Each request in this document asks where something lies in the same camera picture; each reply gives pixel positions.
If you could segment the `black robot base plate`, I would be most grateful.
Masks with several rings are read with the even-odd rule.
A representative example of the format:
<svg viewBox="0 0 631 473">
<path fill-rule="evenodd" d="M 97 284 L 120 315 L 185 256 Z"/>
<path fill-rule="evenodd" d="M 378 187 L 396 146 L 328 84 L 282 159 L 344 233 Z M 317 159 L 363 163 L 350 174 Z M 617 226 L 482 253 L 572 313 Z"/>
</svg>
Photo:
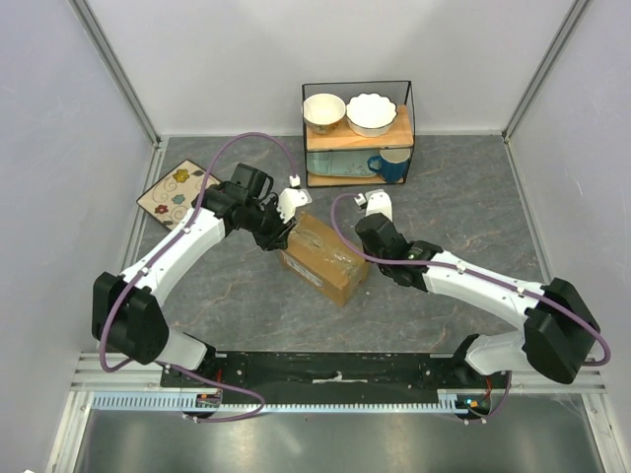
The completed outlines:
<svg viewBox="0 0 631 473">
<path fill-rule="evenodd" d="M 451 356 L 424 353 L 239 352 L 217 354 L 197 371 L 276 402 L 434 401 L 438 391 L 506 386 Z"/>
</svg>

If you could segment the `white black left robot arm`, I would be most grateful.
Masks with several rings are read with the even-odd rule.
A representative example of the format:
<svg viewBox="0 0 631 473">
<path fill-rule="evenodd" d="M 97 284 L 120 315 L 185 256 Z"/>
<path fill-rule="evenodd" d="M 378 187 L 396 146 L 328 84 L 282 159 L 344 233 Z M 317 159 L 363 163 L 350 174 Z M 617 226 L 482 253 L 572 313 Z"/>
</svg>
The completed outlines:
<svg viewBox="0 0 631 473">
<path fill-rule="evenodd" d="M 247 231 L 265 251 L 284 250 L 299 208 L 312 201 L 298 177 L 280 193 L 260 169 L 237 165 L 232 177 L 200 192 L 180 223 L 119 275 L 104 272 L 93 287 L 92 334 L 101 351 L 141 365 L 181 367 L 195 387 L 216 376 L 213 349 L 169 327 L 162 307 L 172 289 L 208 250 L 233 231 Z"/>
</svg>

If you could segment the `brown cardboard express box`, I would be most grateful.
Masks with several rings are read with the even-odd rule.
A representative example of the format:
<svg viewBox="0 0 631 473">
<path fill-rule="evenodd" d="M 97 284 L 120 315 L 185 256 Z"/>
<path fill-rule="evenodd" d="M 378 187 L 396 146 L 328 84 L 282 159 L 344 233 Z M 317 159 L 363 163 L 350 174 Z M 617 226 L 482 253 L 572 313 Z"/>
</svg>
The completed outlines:
<svg viewBox="0 0 631 473">
<path fill-rule="evenodd" d="M 282 264 L 338 306 L 367 278 L 370 263 L 351 251 L 333 228 L 303 212 L 281 251 Z"/>
</svg>

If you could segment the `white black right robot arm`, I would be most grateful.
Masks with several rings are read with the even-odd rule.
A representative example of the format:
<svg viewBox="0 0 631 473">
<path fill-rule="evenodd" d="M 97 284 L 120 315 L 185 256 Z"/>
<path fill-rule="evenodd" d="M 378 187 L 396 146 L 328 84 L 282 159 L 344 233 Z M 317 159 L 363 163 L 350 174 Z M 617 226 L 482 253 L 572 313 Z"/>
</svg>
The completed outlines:
<svg viewBox="0 0 631 473">
<path fill-rule="evenodd" d="M 570 282 L 529 282 L 472 265 L 438 245 L 406 240 L 382 213 L 361 219 L 355 232 L 370 261 L 396 284 L 471 304 L 512 326 L 460 344 L 451 365 L 458 385 L 470 388 L 486 375 L 528 369 L 570 384 L 586 364 L 600 328 Z"/>
</svg>

